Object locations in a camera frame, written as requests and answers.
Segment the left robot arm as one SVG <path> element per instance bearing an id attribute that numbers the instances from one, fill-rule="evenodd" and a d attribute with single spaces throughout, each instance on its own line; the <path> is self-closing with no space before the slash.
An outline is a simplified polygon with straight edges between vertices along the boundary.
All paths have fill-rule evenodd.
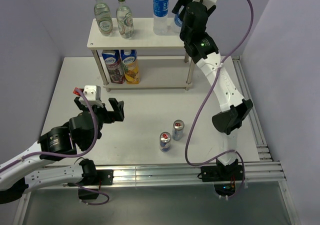
<path id="1" fill-rule="evenodd" d="M 124 102 L 109 98 L 112 111 L 100 99 L 77 96 L 74 103 L 80 113 L 61 126 L 43 134 L 26 151 L 0 166 L 0 202 L 11 203 L 22 195 L 44 187 L 67 183 L 89 186 L 98 181 L 93 160 L 84 158 L 77 164 L 46 169 L 45 166 L 65 158 L 80 158 L 101 138 L 104 124 L 123 122 Z"/>

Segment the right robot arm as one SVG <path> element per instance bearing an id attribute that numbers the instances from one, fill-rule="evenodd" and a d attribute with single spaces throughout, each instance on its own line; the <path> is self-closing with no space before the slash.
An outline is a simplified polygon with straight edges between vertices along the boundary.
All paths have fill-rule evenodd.
<path id="1" fill-rule="evenodd" d="M 221 180 L 227 180 L 245 173 L 243 166 L 238 164 L 237 136 L 244 119 L 253 108 L 253 102 L 245 99 L 236 88 L 224 67 L 226 59 L 221 57 L 216 43 L 206 32 L 208 18 L 216 9 L 216 2 L 178 0 L 172 13 L 182 21 L 179 37 L 187 55 L 211 85 L 208 95 L 214 93 L 219 102 L 220 112 L 211 119 L 222 137 L 219 155 L 214 158 L 214 174 Z"/>

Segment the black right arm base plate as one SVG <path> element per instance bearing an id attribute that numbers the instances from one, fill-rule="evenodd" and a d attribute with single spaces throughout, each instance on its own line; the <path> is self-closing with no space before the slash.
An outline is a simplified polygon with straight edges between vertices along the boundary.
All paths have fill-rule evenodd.
<path id="1" fill-rule="evenodd" d="M 242 181 L 244 171 L 241 165 L 228 166 L 202 166 L 198 179 L 203 182 L 233 182 Z"/>

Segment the glass soda bottle green cap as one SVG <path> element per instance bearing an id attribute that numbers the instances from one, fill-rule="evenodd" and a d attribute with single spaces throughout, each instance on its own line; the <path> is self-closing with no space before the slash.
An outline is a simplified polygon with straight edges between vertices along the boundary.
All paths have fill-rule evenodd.
<path id="1" fill-rule="evenodd" d="M 113 21 L 110 8 L 103 0 L 95 0 L 94 15 L 101 34 L 110 36 L 113 32 Z"/>

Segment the water bottle blue label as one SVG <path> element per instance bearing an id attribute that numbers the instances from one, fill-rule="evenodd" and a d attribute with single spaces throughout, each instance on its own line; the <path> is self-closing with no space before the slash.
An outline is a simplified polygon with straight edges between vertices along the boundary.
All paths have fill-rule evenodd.
<path id="1" fill-rule="evenodd" d="M 174 16 L 174 19 L 171 23 L 171 28 L 172 30 L 179 34 L 181 32 L 181 28 L 182 28 L 182 25 L 183 25 L 183 22 L 180 20 L 180 17 L 179 17 L 180 13 L 178 12 L 175 16 Z"/>
<path id="2" fill-rule="evenodd" d="M 162 36 L 168 32 L 169 0 L 153 0 L 153 32 Z"/>

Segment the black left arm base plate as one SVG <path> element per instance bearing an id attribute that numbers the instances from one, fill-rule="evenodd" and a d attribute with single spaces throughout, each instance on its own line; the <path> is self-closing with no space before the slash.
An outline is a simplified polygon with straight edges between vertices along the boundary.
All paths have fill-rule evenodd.
<path id="1" fill-rule="evenodd" d="M 97 170 L 97 176 L 92 181 L 78 182 L 81 186 L 111 186 L 113 184 L 114 171 L 112 169 Z"/>

